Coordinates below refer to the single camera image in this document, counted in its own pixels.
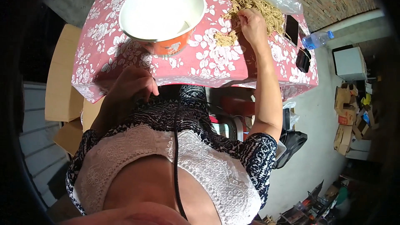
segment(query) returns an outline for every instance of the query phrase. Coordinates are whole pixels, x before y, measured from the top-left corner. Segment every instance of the water bottle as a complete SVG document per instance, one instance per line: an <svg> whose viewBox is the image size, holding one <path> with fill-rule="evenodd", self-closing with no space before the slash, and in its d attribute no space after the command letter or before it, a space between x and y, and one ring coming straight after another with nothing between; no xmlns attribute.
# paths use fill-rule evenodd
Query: water bottle
<svg viewBox="0 0 400 225"><path fill-rule="evenodd" d="M331 31L317 31L304 37L301 42L307 50L313 50L327 43L329 39L334 38Z"/></svg>

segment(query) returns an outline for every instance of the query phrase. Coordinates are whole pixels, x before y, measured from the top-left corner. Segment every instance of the navy patterned dress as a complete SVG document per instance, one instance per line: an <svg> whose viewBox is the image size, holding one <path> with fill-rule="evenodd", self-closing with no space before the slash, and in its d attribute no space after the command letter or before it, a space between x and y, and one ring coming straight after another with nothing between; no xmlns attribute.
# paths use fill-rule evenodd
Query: navy patterned dress
<svg viewBox="0 0 400 225"><path fill-rule="evenodd" d="M177 100L166 99L162 94L152 97L147 104L135 108L128 118L112 128L104 137L110 137L127 128L146 124L156 131L174 131L174 118ZM255 133L244 142L218 135L210 121L207 111L206 91L204 87L182 85L179 91L180 111L177 131L192 130L200 135L202 141L211 148L225 152L230 157L240 160L261 198L261 209L265 206L269 188L269 177L275 162L277 144L275 139L265 133ZM66 175L66 187L69 197L77 209L85 215L79 201L73 194L74 184L82 167L86 153L99 142L95 130L87 130L82 137Z"/></svg>

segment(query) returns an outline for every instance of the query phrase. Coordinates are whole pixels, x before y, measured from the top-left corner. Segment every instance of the bundle of noodles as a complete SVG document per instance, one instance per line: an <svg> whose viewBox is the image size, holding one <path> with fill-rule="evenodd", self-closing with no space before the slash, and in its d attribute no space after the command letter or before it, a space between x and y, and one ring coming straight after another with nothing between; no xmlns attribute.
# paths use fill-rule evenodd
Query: bundle of noodles
<svg viewBox="0 0 400 225"><path fill-rule="evenodd" d="M283 23L284 17L280 10L272 6L265 0L230 0L232 1L232 8L227 14L223 15L224 19L231 19L232 31L229 34L223 34L217 32L214 38L217 40L217 45L220 46L231 46L238 39L238 36L242 32L237 12L242 9L256 8L261 12L267 23L268 35L271 35L273 31L276 31L279 35L284 33Z"/></svg>

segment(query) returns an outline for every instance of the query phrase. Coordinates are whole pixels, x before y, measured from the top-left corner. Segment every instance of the table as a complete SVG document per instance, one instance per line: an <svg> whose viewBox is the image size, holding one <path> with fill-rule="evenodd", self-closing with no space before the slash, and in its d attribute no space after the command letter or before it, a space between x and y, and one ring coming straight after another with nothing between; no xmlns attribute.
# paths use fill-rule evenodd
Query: table
<svg viewBox="0 0 400 225"><path fill-rule="evenodd" d="M188 46L170 58L150 55L121 31L118 14L124 1L95 0L83 26L75 54L72 85L88 101L96 102L107 94L122 69L130 65L149 70L158 86L187 83L215 88L256 87L256 58L245 38L239 38L233 47L217 46L214 39L215 32L231 30L230 20L221 17L231 7L230 0L206 0L206 14L196 26ZM310 32L303 15L293 15L293 18L308 35ZM318 85L314 51L310 51L309 72L303 73L295 65L298 48L288 39L273 33L268 44L283 101Z"/></svg>

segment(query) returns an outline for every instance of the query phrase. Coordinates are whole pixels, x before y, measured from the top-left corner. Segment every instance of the concrete floor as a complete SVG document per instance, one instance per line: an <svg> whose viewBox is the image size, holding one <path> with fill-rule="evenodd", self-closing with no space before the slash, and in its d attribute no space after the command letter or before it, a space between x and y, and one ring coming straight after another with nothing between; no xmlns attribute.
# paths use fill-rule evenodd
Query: concrete floor
<svg viewBox="0 0 400 225"><path fill-rule="evenodd" d="M259 212L261 217L279 217L298 201L307 198L322 180L323 194L335 181L346 164L346 159L333 149L338 127L333 109L336 86L342 79L335 75L332 51L315 50L319 85L289 101L295 101L296 114L300 119L296 130L308 135L307 142L281 169L273 170L266 206Z"/></svg>

